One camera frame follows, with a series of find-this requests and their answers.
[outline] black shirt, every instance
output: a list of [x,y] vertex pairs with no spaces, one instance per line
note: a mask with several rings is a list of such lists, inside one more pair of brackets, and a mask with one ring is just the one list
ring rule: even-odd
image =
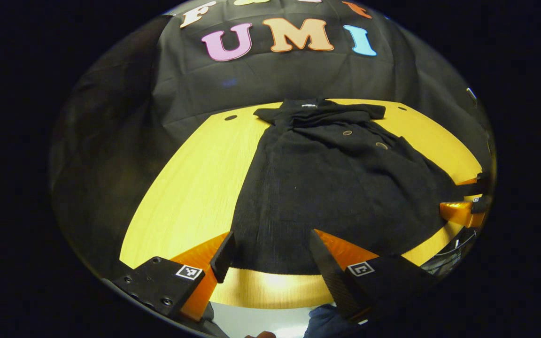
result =
[[318,274],[307,246],[313,228],[385,255],[407,252],[445,225],[440,202],[463,196],[404,137],[371,121],[384,113],[323,99],[254,113],[272,126],[236,204],[233,267]]

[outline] wooden table surface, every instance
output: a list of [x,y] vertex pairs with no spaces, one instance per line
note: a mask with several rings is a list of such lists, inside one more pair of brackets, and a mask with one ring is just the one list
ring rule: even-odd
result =
[[[408,106],[377,100],[331,100],[341,104],[385,105],[384,119],[374,121],[394,135],[404,136],[455,182],[472,179],[481,172],[472,153],[454,135]],[[155,255],[171,259],[229,231],[258,141],[269,127],[253,113],[259,108],[280,105],[277,102],[235,109],[208,118],[174,154],[146,193],[127,230],[120,260],[135,268]],[[237,117],[225,120],[232,115]],[[461,225],[448,223],[402,256],[422,265],[460,229]],[[279,275],[229,268],[225,282],[217,285],[210,301],[241,307],[295,308],[320,306],[333,299],[320,275]]]

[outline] black fabric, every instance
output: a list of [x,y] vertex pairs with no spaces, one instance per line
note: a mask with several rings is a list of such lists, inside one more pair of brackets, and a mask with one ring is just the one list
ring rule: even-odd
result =
[[[118,274],[124,235],[148,188],[206,118],[221,111],[317,96],[401,102],[453,133],[483,169],[495,164],[486,143],[487,118],[468,97],[466,81],[380,12],[364,6],[369,20],[341,0],[259,6],[219,1],[180,28],[182,14],[202,3],[188,2],[176,17],[153,19],[107,51],[78,81],[55,127],[52,204],[64,235],[97,275]],[[273,36],[262,24],[271,17],[297,27],[308,18],[322,19],[335,49],[271,52]],[[228,62],[212,60],[201,38],[223,30],[224,47],[234,49],[238,39],[230,28],[245,22],[253,24],[251,51]],[[352,51],[344,24],[367,30],[378,55]]]
[[387,255],[407,252],[444,226],[440,202],[462,200],[455,182],[404,137],[370,121],[384,112],[320,99],[255,112],[272,126],[235,207],[233,267],[318,274],[302,240],[313,228]]
[[52,206],[73,250],[100,277],[122,274],[126,229],[180,147],[149,114],[156,43],[169,20],[153,19],[95,62],[54,127]]

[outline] cable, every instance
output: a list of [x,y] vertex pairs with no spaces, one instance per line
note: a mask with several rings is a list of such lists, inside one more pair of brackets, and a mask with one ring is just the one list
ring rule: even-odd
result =
[[453,249],[450,250],[449,252],[444,252],[444,253],[436,254],[436,255],[445,255],[445,254],[449,254],[449,253],[455,252],[456,250],[459,250],[460,248],[462,248],[462,246],[464,246],[464,244],[466,244],[466,242],[468,242],[468,241],[469,241],[471,238],[473,238],[476,234],[477,234],[477,232],[476,232],[475,230],[473,230],[473,235],[471,235],[471,237],[467,238],[464,242],[462,242],[462,244],[460,244],[460,245],[457,246],[456,248],[453,248]]
[[457,260],[457,259],[460,259],[460,256],[461,256],[460,253],[457,253],[457,254],[455,254],[455,257],[454,257],[453,259],[447,261],[446,263],[440,264],[440,265],[438,265],[437,267],[433,267],[433,268],[427,269],[427,270],[425,270],[425,271],[429,272],[430,274],[436,274],[437,272],[439,272],[439,270],[440,270],[442,267],[444,267],[444,265],[447,265],[447,264],[449,264],[449,263],[451,263],[451,262],[453,262],[453,261],[455,261],[455,260]]

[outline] orange plastic part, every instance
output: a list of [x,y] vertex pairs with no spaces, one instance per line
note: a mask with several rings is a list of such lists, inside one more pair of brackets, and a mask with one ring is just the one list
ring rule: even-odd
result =
[[474,178],[472,178],[470,180],[466,180],[466,181],[463,181],[463,182],[459,182],[456,185],[466,185],[466,184],[473,184],[473,183],[477,183],[477,177],[474,177]]
[[440,203],[440,215],[444,220],[463,225],[464,227],[481,227],[485,213],[472,214],[473,202]]
[[331,252],[331,255],[333,255],[333,258],[335,258],[335,261],[337,261],[340,268],[344,271],[348,265],[368,261],[369,259],[377,258],[379,256],[361,248],[360,246],[355,246],[347,240],[329,235],[328,233],[318,229],[314,229],[314,231],[316,231],[329,252]]
[[204,315],[210,297],[212,297],[212,293],[218,284],[216,276],[214,276],[214,271],[212,271],[210,261],[227,235],[228,232],[223,233],[222,235],[203,242],[202,244],[199,244],[199,246],[194,246],[190,250],[171,259],[171,261],[176,261],[176,263],[203,269],[206,274],[181,308],[181,314],[183,316],[196,322],[199,322]]

